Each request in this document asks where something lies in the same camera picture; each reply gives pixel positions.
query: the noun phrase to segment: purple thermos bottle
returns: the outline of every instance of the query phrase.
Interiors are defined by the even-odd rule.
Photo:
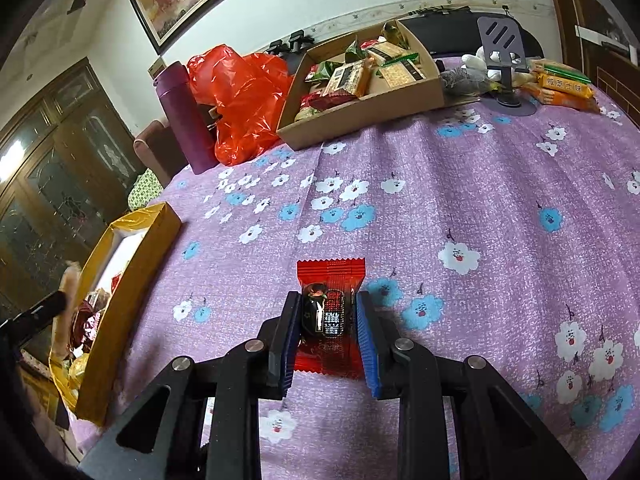
[[[175,139],[180,144],[194,174],[201,174],[218,164],[214,153],[216,140],[207,130],[196,99],[189,87],[189,74],[176,61],[155,79],[154,86]]]

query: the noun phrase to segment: candy wrapper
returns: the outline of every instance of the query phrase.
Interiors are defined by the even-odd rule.
[[[334,71],[339,66],[342,66],[342,63],[337,61],[323,61],[317,65],[313,65],[311,70],[305,77],[305,81],[308,83],[321,83],[323,81],[329,81],[331,76],[334,74]]]
[[[364,276],[363,258],[298,262],[303,306],[295,370],[363,376],[354,310]]]

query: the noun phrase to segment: screw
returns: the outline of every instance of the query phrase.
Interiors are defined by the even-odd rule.
[[[191,366],[191,361],[189,361],[188,357],[177,357],[173,360],[171,366],[176,372],[181,372]]]
[[[414,347],[414,342],[405,337],[396,339],[396,348],[398,350],[411,350]]]
[[[486,361],[484,357],[480,357],[479,355],[470,356],[466,362],[469,363],[474,370],[482,370],[486,366]]]
[[[259,339],[249,339],[246,343],[244,343],[244,349],[247,352],[259,352],[264,348],[264,343]]]

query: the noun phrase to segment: green cloth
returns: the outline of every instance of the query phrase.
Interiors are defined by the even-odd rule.
[[[151,170],[140,175],[129,193],[129,209],[135,211],[146,205],[162,193],[162,186]]]

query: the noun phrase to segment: bed sheet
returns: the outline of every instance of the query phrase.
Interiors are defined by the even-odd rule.
[[[600,115],[509,118],[476,103],[187,167],[159,198],[184,227],[113,413],[174,356],[211,359],[255,336],[299,289],[298,260],[364,257],[363,288],[403,335],[485,356],[588,478],[606,479],[640,432],[640,133],[597,99]],[[87,450],[97,428],[72,425]],[[263,478],[395,478],[397,431],[397,401],[372,400],[363,381],[296,372],[284,402],[260,403]]]

